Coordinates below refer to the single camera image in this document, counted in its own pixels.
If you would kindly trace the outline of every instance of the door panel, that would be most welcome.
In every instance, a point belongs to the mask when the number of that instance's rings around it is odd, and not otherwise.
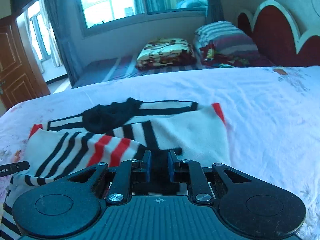
[[[15,17],[0,19],[0,99],[7,109],[50,94],[32,56],[26,55]]]

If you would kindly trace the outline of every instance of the door handle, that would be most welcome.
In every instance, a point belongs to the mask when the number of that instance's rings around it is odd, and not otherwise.
[[[3,80],[1,83],[0,83],[0,95],[3,95],[3,89],[1,88],[2,85],[5,84],[5,80]]]

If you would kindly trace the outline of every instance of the crosshair symbol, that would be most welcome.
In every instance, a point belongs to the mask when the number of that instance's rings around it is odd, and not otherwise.
[[[164,199],[163,199],[163,198],[157,198],[156,201],[157,201],[158,203],[162,203],[162,202],[164,201]]]

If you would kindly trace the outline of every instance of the striped pillow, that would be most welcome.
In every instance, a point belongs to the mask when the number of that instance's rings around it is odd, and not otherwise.
[[[231,22],[215,22],[196,30],[198,46],[214,46],[220,54],[244,58],[258,57],[258,47],[253,40]]]

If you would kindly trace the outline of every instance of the white bedsheet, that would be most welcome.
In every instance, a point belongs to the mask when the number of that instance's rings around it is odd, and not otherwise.
[[[231,166],[300,197],[303,239],[320,239],[320,67],[228,68],[162,73],[94,84],[20,103],[0,118],[1,164],[22,150],[33,124],[97,104],[177,99],[219,102],[227,121]],[[1,201],[9,178],[2,178]]]

